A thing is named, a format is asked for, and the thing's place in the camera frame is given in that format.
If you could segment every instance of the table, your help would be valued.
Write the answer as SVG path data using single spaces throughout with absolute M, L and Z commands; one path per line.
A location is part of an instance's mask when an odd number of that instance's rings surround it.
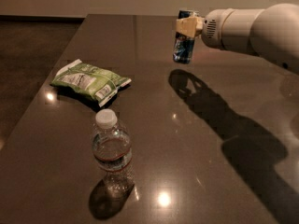
M 297 223 L 299 76 L 200 39 L 174 63 L 174 40 L 174 17 L 88 15 L 0 152 L 0 223 Z M 76 59 L 132 79 L 107 105 L 132 137 L 127 199 L 93 158 L 99 107 L 50 86 Z

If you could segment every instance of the white bottle cap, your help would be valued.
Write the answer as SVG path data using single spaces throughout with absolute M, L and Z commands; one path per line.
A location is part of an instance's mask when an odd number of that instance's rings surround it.
M 112 109 L 102 109 L 95 116 L 96 124 L 104 130 L 112 128 L 117 121 L 118 118 Z

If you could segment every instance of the crumpled green bag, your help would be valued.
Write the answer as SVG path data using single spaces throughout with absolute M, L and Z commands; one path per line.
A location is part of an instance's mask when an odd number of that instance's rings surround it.
M 101 107 L 118 92 L 120 87 L 126 86 L 131 81 L 128 77 L 121 77 L 109 70 L 75 60 L 60 69 L 50 85 L 70 87 L 74 92 L 98 101 Z

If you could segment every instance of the water bottle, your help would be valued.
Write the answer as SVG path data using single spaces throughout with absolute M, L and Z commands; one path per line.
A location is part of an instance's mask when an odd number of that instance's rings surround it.
M 126 127 L 114 111 L 103 109 L 95 116 L 93 155 L 101 169 L 108 194 L 121 197 L 134 186 L 132 148 Z

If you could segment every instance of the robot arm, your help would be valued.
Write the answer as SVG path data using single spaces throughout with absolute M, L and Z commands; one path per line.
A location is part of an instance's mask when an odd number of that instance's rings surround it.
M 259 55 L 283 66 L 299 66 L 299 6 L 268 9 L 217 9 L 205 18 L 177 20 L 177 32 L 201 34 L 211 48 Z

